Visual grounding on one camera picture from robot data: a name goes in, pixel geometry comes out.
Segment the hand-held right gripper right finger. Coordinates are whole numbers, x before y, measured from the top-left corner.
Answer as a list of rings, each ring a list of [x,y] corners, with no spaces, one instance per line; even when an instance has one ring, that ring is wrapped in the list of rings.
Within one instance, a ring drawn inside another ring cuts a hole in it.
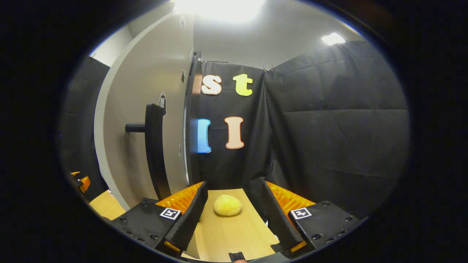
[[[265,180],[260,188],[269,227],[287,256],[323,249],[361,224],[330,201],[315,203]]]

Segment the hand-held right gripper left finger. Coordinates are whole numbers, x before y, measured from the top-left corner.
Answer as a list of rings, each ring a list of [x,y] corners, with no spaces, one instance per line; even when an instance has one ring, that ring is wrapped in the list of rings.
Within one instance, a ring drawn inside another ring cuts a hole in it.
[[[162,201],[144,198],[110,221],[134,241],[169,256],[187,250],[208,199],[208,184],[200,182]]]

